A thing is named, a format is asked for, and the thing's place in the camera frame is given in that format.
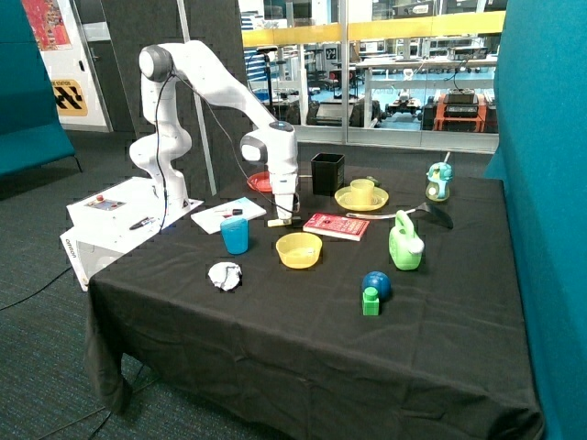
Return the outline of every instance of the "book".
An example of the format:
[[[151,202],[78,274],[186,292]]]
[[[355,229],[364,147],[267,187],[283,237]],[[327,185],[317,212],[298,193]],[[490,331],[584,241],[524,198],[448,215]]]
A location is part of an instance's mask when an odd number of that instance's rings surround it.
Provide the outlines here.
[[[194,220],[208,234],[214,234],[220,231],[220,224],[233,215],[239,215],[247,220],[266,215],[267,211],[247,197],[233,200],[232,202],[223,203],[213,208],[192,214]]]
[[[317,213],[305,223],[303,230],[322,236],[360,241],[368,225],[369,220]]]

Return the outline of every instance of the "glass wall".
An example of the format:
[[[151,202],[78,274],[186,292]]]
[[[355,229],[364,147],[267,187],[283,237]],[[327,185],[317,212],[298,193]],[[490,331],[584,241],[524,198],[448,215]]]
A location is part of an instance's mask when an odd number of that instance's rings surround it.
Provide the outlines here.
[[[249,87],[301,141],[493,152],[505,3],[240,0]]]

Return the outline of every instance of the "yellow cup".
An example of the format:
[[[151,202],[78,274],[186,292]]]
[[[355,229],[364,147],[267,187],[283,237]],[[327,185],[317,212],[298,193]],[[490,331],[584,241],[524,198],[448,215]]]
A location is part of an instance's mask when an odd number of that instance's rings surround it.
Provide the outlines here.
[[[369,179],[355,179],[350,183],[350,200],[355,206],[368,206],[373,203],[375,183]]]

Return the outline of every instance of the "teal panel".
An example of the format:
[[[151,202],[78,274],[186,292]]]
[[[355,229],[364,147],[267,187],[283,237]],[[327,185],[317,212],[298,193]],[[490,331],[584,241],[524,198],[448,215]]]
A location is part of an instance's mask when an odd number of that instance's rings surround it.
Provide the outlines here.
[[[0,44],[34,42],[33,31],[21,0],[2,0]]]
[[[501,178],[547,438],[587,433],[587,8],[509,2],[496,75]]]
[[[37,44],[0,44],[0,134],[44,126],[58,118]]]

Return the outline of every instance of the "green watering can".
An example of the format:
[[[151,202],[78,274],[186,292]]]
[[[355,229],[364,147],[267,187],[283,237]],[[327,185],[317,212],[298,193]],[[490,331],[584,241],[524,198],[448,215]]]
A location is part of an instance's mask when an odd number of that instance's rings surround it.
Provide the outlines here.
[[[424,242],[414,230],[414,224],[405,211],[398,211],[395,226],[389,233],[389,253],[399,270],[414,270],[420,265]]]

